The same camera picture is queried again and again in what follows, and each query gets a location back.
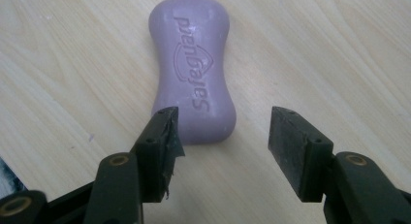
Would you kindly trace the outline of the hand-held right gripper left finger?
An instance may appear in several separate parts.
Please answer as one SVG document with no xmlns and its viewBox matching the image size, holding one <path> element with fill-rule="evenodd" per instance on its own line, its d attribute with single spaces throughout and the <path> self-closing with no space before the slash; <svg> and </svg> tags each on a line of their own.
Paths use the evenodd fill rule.
<svg viewBox="0 0 411 224">
<path fill-rule="evenodd" d="M 137 156 L 143 203 L 160 203 L 169 196 L 177 157 L 184 156 L 178 135 L 178 107 L 156 112 L 131 151 Z"/>
</svg>

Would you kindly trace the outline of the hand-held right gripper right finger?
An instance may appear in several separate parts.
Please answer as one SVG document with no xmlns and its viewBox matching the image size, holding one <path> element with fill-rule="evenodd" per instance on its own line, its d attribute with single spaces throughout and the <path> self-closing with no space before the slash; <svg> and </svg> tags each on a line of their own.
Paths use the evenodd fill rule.
<svg viewBox="0 0 411 224">
<path fill-rule="evenodd" d="M 269 151 L 302 202 L 320 203 L 333 142 L 295 111 L 273 107 Z"/>
</svg>

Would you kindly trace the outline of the purple soap bar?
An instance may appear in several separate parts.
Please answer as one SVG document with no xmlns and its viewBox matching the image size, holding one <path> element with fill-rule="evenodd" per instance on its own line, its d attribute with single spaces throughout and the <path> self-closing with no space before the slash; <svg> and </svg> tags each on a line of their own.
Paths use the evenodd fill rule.
<svg viewBox="0 0 411 224">
<path fill-rule="evenodd" d="M 184 144 L 213 144 L 234 131 L 237 114 L 224 77 L 230 20 L 215 0 L 165 0 L 151 12 L 159 85 L 152 110 L 178 108 Z"/>
</svg>

